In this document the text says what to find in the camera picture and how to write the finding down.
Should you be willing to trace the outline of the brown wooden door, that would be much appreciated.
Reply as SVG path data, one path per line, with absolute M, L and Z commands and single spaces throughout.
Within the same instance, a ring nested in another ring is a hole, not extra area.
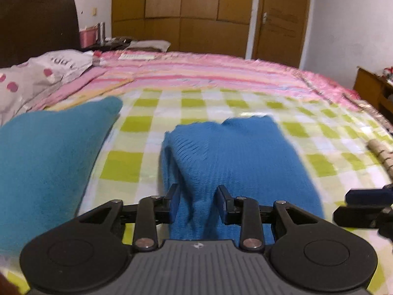
M 259 0 L 253 58 L 298 67 L 310 0 Z

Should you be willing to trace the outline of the blue knitted sweater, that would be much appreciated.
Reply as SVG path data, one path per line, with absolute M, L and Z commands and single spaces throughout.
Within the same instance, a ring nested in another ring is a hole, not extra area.
M 176 126 L 162 143 L 161 178 L 166 191 L 178 184 L 181 192 L 169 229 L 176 240 L 239 241 L 239 226 L 224 225 L 214 205 L 219 185 L 233 197 L 253 198 L 262 205 L 285 200 L 324 216 L 301 158 L 268 116 Z

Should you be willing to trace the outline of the grey pillow with pink dots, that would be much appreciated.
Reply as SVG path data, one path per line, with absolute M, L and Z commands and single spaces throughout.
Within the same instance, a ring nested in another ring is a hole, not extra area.
M 51 51 L 1 69 L 1 124 L 31 110 L 41 100 L 93 65 L 92 52 Z

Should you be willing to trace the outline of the beige checked folded garment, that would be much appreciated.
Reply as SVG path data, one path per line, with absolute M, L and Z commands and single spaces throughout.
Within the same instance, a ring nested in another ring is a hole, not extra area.
M 367 142 L 367 148 L 379 160 L 390 178 L 393 177 L 393 157 L 392 151 L 387 146 L 376 139 Z

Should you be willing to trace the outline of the dark wooden headboard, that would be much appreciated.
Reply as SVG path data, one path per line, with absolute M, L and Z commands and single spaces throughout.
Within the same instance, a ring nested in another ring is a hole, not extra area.
M 2 68 L 80 48 L 75 0 L 1 0 Z

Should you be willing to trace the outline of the pink floral items on desk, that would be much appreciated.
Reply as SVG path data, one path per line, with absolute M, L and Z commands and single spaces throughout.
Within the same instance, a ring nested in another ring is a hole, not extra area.
M 390 84 L 393 83 L 393 67 L 387 67 L 383 70 L 383 76 Z

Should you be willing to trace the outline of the wooden side desk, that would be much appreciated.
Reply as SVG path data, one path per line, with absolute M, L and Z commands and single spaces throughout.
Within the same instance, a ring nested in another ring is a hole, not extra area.
M 392 123 L 392 84 L 385 77 L 358 67 L 353 89 Z

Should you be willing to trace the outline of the brown wooden wardrobe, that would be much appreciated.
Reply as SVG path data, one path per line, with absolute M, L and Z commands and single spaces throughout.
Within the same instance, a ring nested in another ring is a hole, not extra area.
M 245 57 L 253 0 L 112 0 L 112 34 Z

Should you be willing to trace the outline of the pink storage box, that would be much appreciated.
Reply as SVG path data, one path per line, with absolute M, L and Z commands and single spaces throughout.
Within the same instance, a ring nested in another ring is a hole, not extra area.
M 96 26 L 81 29 L 79 31 L 81 48 L 87 48 L 94 45 L 97 42 L 97 32 L 98 29 Z

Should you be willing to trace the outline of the teal folded cloth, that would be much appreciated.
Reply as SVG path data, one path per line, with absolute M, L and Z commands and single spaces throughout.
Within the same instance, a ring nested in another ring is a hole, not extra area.
M 24 113 L 1 127 L 1 254 L 70 221 L 123 102 Z

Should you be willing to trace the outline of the grey cloth on nightstand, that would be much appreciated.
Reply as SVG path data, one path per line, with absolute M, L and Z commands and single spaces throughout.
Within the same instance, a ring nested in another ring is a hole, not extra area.
M 171 43 L 166 40 L 144 40 L 131 41 L 126 49 L 139 51 L 153 51 L 165 53 L 170 48 Z

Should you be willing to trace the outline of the steel thermos cup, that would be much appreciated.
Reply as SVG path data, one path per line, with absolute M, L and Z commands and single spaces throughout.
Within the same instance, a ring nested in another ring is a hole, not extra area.
M 106 27 L 105 22 L 100 22 L 97 24 L 97 43 L 99 45 L 104 45 L 106 40 Z

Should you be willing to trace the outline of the pink striped bedspread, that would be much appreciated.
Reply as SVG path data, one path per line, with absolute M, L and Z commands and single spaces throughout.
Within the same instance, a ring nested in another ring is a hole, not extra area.
M 92 68 L 41 99 L 32 110 L 49 108 L 75 93 L 80 97 L 94 97 L 98 91 L 120 93 L 137 87 L 217 87 L 302 101 L 324 101 L 353 111 L 365 111 L 388 132 L 392 131 L 392 123 L 360 99 L 356 91 L 317 73 L 278 63 L 182 52 L 94 51 L 91 57 Z

